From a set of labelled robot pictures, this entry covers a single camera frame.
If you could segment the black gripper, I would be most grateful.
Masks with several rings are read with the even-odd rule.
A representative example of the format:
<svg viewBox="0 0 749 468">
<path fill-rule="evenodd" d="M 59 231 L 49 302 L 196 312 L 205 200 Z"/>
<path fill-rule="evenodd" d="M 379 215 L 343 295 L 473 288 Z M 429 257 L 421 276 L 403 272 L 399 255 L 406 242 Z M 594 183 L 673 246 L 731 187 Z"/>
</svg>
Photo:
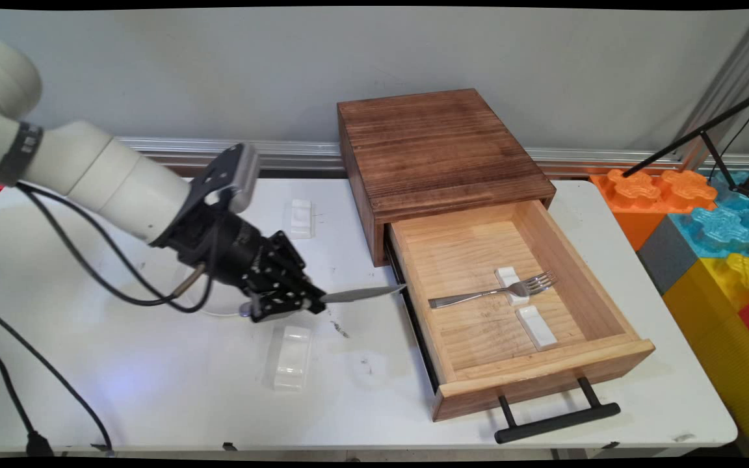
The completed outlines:
<svg viewBox="0 0 749 468">
<path fill-rule="evenodd" d="M 253 323 L 324 311 L 324 291 L 304 272 L 306 264 L 285 232 L 263 237 L 219 204 L 182 207 L 151 245 L 172 249 L 184 265 L 204 263 L 215 281 L 247 291 L 247 317 Z"/>
</svg>

